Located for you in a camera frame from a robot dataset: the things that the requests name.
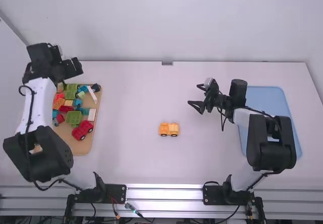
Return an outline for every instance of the blue tray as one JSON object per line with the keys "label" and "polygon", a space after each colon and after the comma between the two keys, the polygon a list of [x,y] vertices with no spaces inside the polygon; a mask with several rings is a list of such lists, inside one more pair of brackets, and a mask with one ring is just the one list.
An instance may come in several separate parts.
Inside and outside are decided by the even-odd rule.
{"label": "blue tray", "polygon": [[[246,99],[246,106],[257,110],[263,110],[272,116],[290,117],[290,119],[292,120],[296,155],[297,159],[300,159],[302,156],[302,149],[298,141],[293,118],[289,111],[284,91],[280,87],[248,86]],[[248,129],[244,127],[238,128],[242,153],[246,156]]]}

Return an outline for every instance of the wooden board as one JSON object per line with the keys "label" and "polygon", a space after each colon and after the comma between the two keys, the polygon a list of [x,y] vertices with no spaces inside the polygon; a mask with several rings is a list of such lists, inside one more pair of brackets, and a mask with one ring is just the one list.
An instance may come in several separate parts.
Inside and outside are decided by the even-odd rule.
{"label": "wooden board", "polygon": [[[82,108],[92,108],[96,109],[95,114],[95,120],[94,122],[91,122],[94,125],[94,129],[92,132],[88,133],[84,140],[78,141],[72,136],[73,128],[70,124],[63,122],[58,127],[55,127],[54,124],[52,125],[53,130],[69,145],[69,147],[72,150],[73,155],[86,155],[92,147],[92,140],[93,135],[95,132],[95,123],[98,116],[98,110],[99,110],[99,104],[101,100],[101,94],[102,94],[102,87],[99,92],[94,93],[97,98],[97,104],[94,103],[91,95],[89,92],[85,94],[85,97],[83,100]],[[66,113],[60,112],[60,114],[63,115],[64,119],[66,120]],[[40,147],[36,146],[34,149],[35,152],[40,151]]]}

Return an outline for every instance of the orange lego brick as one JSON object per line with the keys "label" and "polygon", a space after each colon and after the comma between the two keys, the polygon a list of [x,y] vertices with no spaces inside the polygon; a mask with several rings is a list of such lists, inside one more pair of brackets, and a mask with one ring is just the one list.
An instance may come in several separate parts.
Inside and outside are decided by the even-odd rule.
{"label": "orange lego brick", "polygon": [[63,99],[63,98],[55,99],[54,102],[53,102],[53,104],[52,104],[52,108],[59,110],[59,108],[62,105],[64,105],[64,103],[65,103],[65,99]]}

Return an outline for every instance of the yellow toy car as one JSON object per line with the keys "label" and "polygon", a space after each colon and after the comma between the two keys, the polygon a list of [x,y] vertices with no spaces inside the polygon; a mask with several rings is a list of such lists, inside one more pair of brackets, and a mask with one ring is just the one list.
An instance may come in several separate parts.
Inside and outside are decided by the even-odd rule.
{"label": "yellow toy car", "polygon": [[177,137],[180,134],[180,126],[177,123],[170,123],[168,129],[168,135],[172,137]]}
{"label": "yellow toy car", "polygon": [[172,136],[172,137],[177,137],[180,134],[180,126],[177,123],[166,123],[163,122],[159,126],[159,134],[162,137],[165,136]]}

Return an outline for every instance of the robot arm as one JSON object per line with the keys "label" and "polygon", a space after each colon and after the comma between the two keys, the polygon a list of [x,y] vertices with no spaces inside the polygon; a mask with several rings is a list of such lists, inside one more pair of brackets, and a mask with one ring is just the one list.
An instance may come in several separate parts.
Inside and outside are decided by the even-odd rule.
{"label": "robot arm", "polygon": [[222,186],[213,188],[216,190],[212,202],[214,205],[246,205],[252,188],[264,177],[294,167],[296,150],[291,120],[247,107],[246,81],[232,80],[229,95],[219,91],[213,78],[207,78],[197,87],[205,92],[205,100],[188,101],[188,104],[201,115],[205,109],[210,113],[216,107],[231,123],[248,129],[247,163],[237,174],[229,175]]}
{"label": "robot arm", "polygon": [[[21,175],[29,182],[47,182],[60,178],[78,189],[94,188],[97,176],[71,172],[74,165],[69,146],[52,129],[52,100],[57,89],[64,90],[64,80],[83,74],[77,58],[62,60],[59,47],[47,43],[27,47],[31,62],[23,76],[19,92],[25,96],[20,125],[13,137],[6,138],[3,148]],[[41,151],[32,152],[36,145]]]}

